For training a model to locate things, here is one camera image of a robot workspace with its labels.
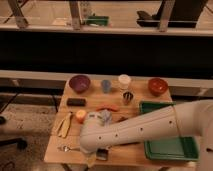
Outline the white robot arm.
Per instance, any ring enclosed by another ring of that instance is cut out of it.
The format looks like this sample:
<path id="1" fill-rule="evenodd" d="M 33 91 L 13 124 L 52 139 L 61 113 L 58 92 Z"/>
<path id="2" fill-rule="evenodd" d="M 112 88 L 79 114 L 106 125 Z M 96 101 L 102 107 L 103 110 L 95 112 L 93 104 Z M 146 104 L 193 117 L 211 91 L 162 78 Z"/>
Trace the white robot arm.
<path id="1" fill-rule="evenodd" d="M 107 126 L 98 113 L 90 113 L 79 143 L 84 153 L 93 153 L 107 146 L 177 136 L 201 136 L 196 171 L 213 171 L 213 100 L 168 106 Z"/>

